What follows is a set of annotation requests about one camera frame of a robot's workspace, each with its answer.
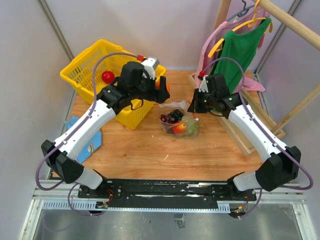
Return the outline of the orange persimmon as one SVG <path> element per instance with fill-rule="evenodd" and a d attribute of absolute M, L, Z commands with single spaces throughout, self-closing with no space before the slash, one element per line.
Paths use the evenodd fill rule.
<path fill-rule="evenodd" d="M 155 81 L 155 89 L 156 89 L 156 90 L 159 90 L 159 89 L 160 89 L 160 80 L 159 80 L 159 79 L 157 79 L 157 80 Z M 170 92 L 170 86 L 169 86 L 168 83 L 166 84 L 166 89 L 167 89 L 168 92 Z"/>

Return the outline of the green cabbage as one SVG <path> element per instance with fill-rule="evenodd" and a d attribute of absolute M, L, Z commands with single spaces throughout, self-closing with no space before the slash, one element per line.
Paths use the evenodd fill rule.
<path fill-rule="evenodd" d="M 187 119 L 185 123 L 186 123 L 186 130 L 184 132 L 184 135 L 186 137 L 195 135 L 199 128 L 198 121 L 194 118 L 190 118 L 190 119 Z"/>

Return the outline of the black grape bunch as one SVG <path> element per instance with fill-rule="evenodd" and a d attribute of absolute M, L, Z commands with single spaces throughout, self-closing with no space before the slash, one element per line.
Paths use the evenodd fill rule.
<path fill-rule="evenodd" d="M 173 110 L 171 113 L 170 113 L 170 116 L 172 118 L 172 121 L 181 121 L 183 116 L 184 116 L 184 113 L 181 112 L 179 109 L 175 109 Z"/>

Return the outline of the clear zip top bag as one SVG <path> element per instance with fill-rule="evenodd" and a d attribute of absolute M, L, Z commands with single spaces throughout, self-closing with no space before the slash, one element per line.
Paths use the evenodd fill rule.
<path fill-rule="evenodd" d="M 188 112 L 190 102 L 176 98 L 165 103 L 155 104 L 157 119 L 162 130 L 173 137 L 196 137 L 199 133 L 199 119 Z"/>

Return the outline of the purple grape bunch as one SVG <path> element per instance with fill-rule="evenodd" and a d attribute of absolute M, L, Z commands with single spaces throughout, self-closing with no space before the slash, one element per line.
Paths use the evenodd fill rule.
<path fill-rule="evenodd" d="M 167 134 L 173 134 L 173 127 L 177 122 L 176 118 L 171 114 L 161 114 L 159 119 L 163 130 Z"/>

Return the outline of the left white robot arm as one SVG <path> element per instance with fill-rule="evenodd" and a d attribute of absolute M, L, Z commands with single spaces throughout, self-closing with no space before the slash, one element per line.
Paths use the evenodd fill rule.
<path fill-rule="evenodd" d="M 169 97 L 166 78 L 156 80 L 159 61 L 148 57 L 143 62 L 129 61 L 115 78 L 116 84 L 104 87 L 85 114 L 64 135 L 41 145 L 47 165 L 67 184 L 77 183 L 101 198 L 107 193 L 103 177 L 76 161 L 80 151 L 107 122 L 117 116 L 133 100 L 164 103 Z"/>

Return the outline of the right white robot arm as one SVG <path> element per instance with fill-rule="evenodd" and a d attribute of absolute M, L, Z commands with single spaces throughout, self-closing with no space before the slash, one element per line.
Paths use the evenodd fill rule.
<path fill-rule="evenodd" d="M 239 93 L 230 93 L 222 74 L 204 75 L 194 90 L 190 113 L 205 114 L 216 111 L 230 120 L 253 144 L 262 159 L 255 171 L 242 172 L 228 179 L 227 196 L 240 199 L 246 190 L 260 188 L 271 192 L 297 178 L 301 151 L 288 147 L 277 138 L 254 113 Z"/>

